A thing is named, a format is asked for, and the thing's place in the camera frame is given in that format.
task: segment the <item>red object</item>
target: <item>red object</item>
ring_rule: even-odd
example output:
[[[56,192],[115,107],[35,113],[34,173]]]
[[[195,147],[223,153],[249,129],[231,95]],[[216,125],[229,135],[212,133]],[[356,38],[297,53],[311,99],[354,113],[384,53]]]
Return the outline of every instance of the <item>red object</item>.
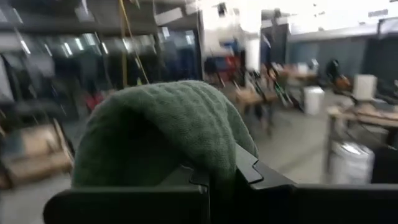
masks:
[[[230,81],[233,79],[233,73],[239,68],[239,58],[235,56],[228,56],[225,58],[227,69],[219,71],[220,77],[223,81]]]
[[[103,100],[104,97],[100,93],[97,93],[95,96],[86,96],[85,98],[87,107],[90,110],[93,110],[95,106],[100,104]]]

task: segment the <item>white bucket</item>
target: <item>white bucket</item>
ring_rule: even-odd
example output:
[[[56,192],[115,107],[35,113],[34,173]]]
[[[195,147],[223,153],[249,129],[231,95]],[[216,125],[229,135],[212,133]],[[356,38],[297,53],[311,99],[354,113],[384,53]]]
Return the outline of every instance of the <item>white bucket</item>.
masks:
[[[304,88],[304,111],[306,114],[316,115],[322,105],[325,92],[319,86]]]
[[[307,65],[307,63],[299,63],[299,64],[297,64],[297,71],[300,74],[308,73],[308,65]]]
[[[370,184],[374,154],[353,142],[336,143],[330,157],[330,184]]]

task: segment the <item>white container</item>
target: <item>white container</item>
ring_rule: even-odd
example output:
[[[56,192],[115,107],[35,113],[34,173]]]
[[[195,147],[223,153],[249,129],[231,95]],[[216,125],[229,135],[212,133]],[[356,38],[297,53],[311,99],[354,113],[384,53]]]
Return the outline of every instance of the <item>white container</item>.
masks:
[[[356,100],[371,101],[376,92],[377,78],[374,75],[356,75],[353,96]]]
[[[330,157],[331,184],[369,184],[374,153],[353,142],[336,144]]]
[[[316,59],[312,59],[311,63],[312,63],[312,72],[317,74],[319,69],[318,61]]]
[[[304,88],[304,111],[306,114],[316,115],[322,105],[325,92],[319,86]]]
[[[297,71],[298,71],[300,74],[306,74],[306,73],[308,73],[308,65],[307,65],[307,63],[298,63],[298,64],[297,64]]]

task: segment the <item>wooden table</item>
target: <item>wooden table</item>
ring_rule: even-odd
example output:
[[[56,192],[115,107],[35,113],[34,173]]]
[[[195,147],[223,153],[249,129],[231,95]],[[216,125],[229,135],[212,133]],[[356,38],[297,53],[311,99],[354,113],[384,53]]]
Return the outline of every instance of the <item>wooden table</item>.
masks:
[[[315,72],[300,73],[297,70],[289,70],[289,69],[278,70],[278,72],[279,75],[289,78],[295,78],[298,80],[311,80],[317,77],[317,74]]]
[[[305,105],[304,104],[304,88],[309,85],[312,85],[318,75],[314,72],[300,73],[297,70],[289,70],[289,69],[279,70],[278,72],[279,72],[279,75],[282,77],[293,78],[293,79],[299,81],[298,85],[289,85],[288,81],[286,80],[286,90],[293,89],[293,88],[299,89],[300,99],[297,101],[300,102],[300,107],[303,110],[304,105]]]
[[[398,128],[398,105],[394,111],[379,111],[370,103],[360,106],[331,106],[327,110],[328,121],[328,137],[326,142],[326,154],[324,163],[324,178],[330,181],[330,157],[333,152],[333,142],[341,141],[338,134],[337,121],[358,121],[360,123],[379,126],[382,128]]]
[[[244,110],[247,106],[254,106],[258,104],[264,104],[268,110],[267,117],[267,132],[271,135],[271,126],[273,125],[273,114],[274,114],[274,102],[278,100],[278,96],[274,92],[265,92],[265,100],[262,96],[253,90],[240,89],[236,90],[236,104],[240,114],[244,114]]]

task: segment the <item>towel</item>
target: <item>towel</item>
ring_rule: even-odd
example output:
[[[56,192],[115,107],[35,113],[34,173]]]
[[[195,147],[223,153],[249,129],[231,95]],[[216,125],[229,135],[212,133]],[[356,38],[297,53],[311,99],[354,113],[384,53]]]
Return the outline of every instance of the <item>towel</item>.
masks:
[[[91,114],[72,187],[157,185],[185,159],[225,187],[234,181],[236,143],[257,157],[238,111],[216,88],[200,81],[127,88]]]

